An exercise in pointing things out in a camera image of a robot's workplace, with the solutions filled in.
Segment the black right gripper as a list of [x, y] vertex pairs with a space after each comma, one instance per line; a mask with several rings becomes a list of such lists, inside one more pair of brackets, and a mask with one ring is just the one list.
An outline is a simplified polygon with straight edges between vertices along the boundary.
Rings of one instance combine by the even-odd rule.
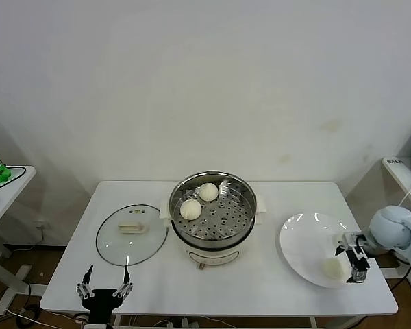
[[346, 251], [351, 265], [351, 276], [346, 283], [363, 283], [370, 268], [367, 256], [373, 255], [366, 236], [362, 233], [344, 232], [334, 236], [334, 243], [335, 255]]

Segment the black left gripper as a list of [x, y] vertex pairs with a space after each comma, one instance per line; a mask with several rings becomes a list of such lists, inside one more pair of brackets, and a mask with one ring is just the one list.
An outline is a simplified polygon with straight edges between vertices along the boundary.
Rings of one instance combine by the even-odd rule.
[[93, 265], [84, 274], [81, 282], [77, 283], [77, 293], [82, 300], [82, 306], [89, 311], [89, 324], [109, 324], [112, 311], [122, 304], [122, 297], [127, 297], [133, 289], [128, 266], [124, 267], [123, 283], [117, 289], [92, 289], [90, 278]]

